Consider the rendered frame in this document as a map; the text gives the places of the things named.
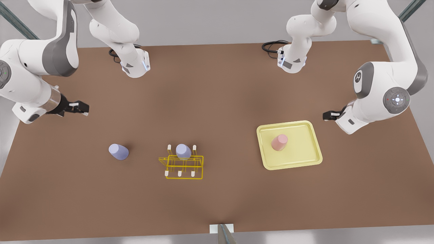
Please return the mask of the pale yellow tray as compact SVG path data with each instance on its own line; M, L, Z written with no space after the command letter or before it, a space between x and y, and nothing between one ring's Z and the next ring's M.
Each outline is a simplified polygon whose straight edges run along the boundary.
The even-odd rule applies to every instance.
M261 125L256 134L267 170L319 165L323 161L313 124L307 120ZM271 141L280 134L287 135L288 142L282 151L275 151Z

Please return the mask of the pink cup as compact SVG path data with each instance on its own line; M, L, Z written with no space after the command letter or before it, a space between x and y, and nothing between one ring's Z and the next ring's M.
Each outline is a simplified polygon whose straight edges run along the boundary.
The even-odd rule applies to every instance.
M271 141L271 147L273 148L273 150L275 151L282 151L288 142L288 137L285 134L280 134L278 136L276 136L272 141Z

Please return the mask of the lavender cup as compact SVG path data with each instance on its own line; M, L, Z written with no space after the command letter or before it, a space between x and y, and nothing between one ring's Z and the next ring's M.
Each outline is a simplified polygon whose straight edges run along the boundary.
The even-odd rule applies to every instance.
M129 150L124 147L123 145L119 145L119 144L111 144L110 147L108 148L110 154L118 160L124 160L128 157L129 155Z
M187 160L191 157L191 149L185 144L179 144L176 147L176 156L181 160Z

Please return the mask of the silver frame post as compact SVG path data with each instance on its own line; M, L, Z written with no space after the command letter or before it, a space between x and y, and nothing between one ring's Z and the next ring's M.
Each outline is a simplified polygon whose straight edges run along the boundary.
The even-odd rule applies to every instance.
M234 224L211 224L210 233L217 233L218 244L237 244L234 233Z
M5 4L0 1L0 15L28 40L39 40L34 32L26 26Z
M404 23L425 3L425 1L426 0L411 0L408 6L398 15L398 18Z

